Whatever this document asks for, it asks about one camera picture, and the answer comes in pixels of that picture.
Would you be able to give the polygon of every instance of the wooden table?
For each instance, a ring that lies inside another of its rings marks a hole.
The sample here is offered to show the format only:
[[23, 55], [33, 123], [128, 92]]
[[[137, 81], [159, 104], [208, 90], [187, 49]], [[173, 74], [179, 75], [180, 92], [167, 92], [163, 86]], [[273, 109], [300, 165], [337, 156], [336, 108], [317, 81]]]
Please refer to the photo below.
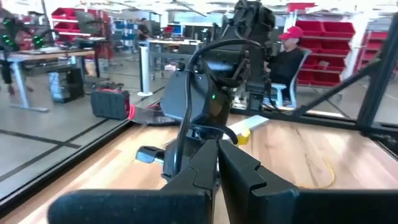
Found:
[[[230, 116], [235, 123], [244, 116]], [[141, 145], [163, 147], [178, 128], [133, 127], [0, 220], [2, 224], [46, 223], [48, 205], [76, 189], [160, 189], [160, 164], [135, 160]], [[331, 181], [323, 157], [335, 171], [331, 189], [396, 189], [398, 163], [356, 132], [269, 121], [240, 147], [267, 169], [296, 185], [322, 186]], [[215, 223], [227, 224], [222, 189], [216, 195]]]
[[[7, 61], [13, 62], [11, 66], [15, 74], [21, 98], [21, 105], [12, 104], [11, 106], [27, 110], [39, 111], [39, 112], [48, 112], [49, 111], [48, 108], [31, 107], [29, 99], [26, 94], [25, 78], [22, 74], [21, 62], [29, 60], [53, 59], [60, 57], [81, 57], [81, 56], [94, 54], [94, 50], [80, 50], [80, 49], [60, 50], [59, 52], [51, 52], [51, 53], [43, 52], [42, 54], [38, 54], [37, 52], [38, 52], [37, 50], [24, 50], [20, 52], [11, 52], [7, 56]], [[0, 52], [0, 60], [4, 59], [5, 58], [3, 52]]]

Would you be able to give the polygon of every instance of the metal stand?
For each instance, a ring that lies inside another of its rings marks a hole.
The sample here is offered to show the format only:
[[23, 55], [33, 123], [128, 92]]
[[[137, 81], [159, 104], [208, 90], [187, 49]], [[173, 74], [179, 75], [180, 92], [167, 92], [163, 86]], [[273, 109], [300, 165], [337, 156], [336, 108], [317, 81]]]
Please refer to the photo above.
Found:
[[140, 59], [140, 86], [141, 91], [138, 93], [139, 96], [151, 96], [153, 93], [149, 91], [149, 49], [148, 47], [139, 47], [139, 59]]
[[23, 74], [21, 72], [21, 65], [19, 65], [19, 62], [14, 62], [12, 63], [11, 66], [12, 69], [14, 70], [16, 82], [21, 96], [21, 105], [11, 104], [11, 107], [39, 111], [44, 113], [49, 112], [48, 108], [36, 108], [30, 106], [29, 99], [27, 98], [26, 95], [25, 78], [23, 77]]

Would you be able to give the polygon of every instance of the black shirt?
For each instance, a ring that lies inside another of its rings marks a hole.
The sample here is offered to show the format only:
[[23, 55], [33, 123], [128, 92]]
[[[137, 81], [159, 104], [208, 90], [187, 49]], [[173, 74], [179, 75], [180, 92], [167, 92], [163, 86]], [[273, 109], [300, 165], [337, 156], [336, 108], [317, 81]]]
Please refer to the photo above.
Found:
[[149, 29], [144, 24], [139, 24], [138, 29], [141, 30], [142, 34], [138, 35], [139, 40], [146, 40], [146, 35], [149, 35]]
[[304, 54], [296, 48], [290, 52], [281, 52], [269, 60], [268, 68], [271, 69], [271, 79], [274, 76], [283, 76], [292, 79], [303, 59]]

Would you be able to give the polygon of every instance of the computer monitor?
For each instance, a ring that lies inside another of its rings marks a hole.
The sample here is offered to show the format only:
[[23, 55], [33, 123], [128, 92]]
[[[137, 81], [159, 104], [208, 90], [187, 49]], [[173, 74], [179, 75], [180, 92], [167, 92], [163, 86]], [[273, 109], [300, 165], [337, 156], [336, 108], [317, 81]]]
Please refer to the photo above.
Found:
[[76, 10], [76, 18], [79, 24], [80, 31], [84, 34], [99, 34], [101, 33], [100, 25], [95, 22], [94, 15], [91, 13]]

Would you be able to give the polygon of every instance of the black case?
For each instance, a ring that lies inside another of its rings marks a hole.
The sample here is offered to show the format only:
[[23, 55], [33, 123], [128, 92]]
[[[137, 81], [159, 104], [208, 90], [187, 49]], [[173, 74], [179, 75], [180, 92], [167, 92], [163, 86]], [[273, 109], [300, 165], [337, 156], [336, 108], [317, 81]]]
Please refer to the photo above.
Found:
[[91, 108], [97, 117], [123, 120], [129, 116], [130, 94], [123, 84], [98, 86], [91, 93]]

